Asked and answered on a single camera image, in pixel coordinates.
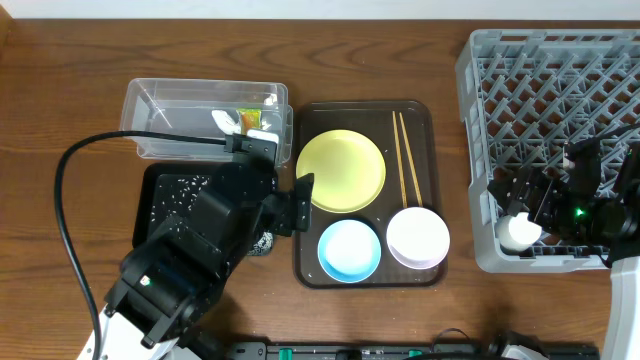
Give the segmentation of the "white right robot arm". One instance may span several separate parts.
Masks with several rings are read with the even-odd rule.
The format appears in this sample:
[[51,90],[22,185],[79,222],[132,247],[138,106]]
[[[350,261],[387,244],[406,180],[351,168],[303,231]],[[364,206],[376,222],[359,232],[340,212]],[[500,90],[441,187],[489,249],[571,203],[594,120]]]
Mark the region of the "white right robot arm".
[[545,232],[593,248],[609,249],[612,301],[603,359],[639,357],[639,144],[628,146],[614,197],[598,197],[600,143],[637,129],[627,125],[564,146],[563,182],[539,168],[521,167],[489,182],[487,190],[509,215],[521,211]]

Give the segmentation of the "light blue bowl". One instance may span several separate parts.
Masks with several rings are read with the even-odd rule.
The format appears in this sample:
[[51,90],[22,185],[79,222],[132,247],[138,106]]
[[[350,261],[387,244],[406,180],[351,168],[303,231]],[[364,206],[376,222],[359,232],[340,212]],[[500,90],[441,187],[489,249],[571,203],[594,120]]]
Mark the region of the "light blue bowl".
[[381,242],[376,232],[355,219],[328,226],[317,245],[317,258],[324,273],[344,284],[368,279],[377,270],[381,257]]

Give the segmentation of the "green pandan cake wrapper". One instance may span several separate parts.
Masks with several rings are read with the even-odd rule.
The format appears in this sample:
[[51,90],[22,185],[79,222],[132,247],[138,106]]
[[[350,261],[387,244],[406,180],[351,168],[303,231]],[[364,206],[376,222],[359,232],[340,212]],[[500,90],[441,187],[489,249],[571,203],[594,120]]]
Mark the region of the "green pandan cake wrapper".
[[262,129],[261,125],[261,110],[257,108],[238,108],[236,110],[240,122],[241,131],[243,135],[246,135],[251,129]]

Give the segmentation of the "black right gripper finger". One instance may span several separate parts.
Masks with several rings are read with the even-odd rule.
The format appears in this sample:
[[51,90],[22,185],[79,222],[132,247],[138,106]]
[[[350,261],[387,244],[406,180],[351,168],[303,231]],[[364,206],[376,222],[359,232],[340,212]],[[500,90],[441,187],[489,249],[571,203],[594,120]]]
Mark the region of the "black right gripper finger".
[[494,179],[488,184],[487,190],[505,214],[518,215],[521,212],[530,211],[528,201],[531,192],[529,184],[531,174],[531,168],[521,168],[508,177]]
[[543,231],[549,229],[549,213],[544,209],[531,210],[529,213],[529,221],[539,226]]

